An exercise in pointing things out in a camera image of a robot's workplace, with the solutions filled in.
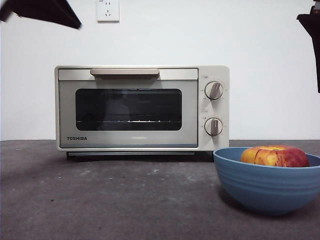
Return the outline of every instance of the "red apple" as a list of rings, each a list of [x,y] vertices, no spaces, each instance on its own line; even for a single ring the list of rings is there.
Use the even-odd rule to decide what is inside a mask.
[[[241,162],[275,167],[309,167],[306,154],[299,148],[285,145],[255,146],[243,151]]]

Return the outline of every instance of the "electrical socket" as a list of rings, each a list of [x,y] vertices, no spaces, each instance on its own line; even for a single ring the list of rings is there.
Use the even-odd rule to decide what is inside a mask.
[[[96,20],[98,22],[119,22],[120,0],[98,0],[96,2]]]

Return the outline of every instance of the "ceramic bowl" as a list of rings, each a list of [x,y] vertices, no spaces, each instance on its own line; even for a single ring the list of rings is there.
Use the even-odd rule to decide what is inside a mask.
[[[283,215],[303,207],[320,192],[320,157],[306,154],[309,167],[278,167],[240,161],[248,147],[213,152],[224,189],[246,208],[267,215]]]

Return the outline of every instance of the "oven door handle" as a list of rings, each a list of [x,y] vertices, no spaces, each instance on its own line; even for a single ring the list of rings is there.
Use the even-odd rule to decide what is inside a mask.
[[[159,75],[159,69],[156,68],[97,68],[91,69],[93,76],[106,75]]]

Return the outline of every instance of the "toaster oven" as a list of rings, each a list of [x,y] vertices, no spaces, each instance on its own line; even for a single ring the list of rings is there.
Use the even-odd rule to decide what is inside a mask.
[[[229,146],[226,66],[57,66],[54,76],[56,145],[67,156]]]

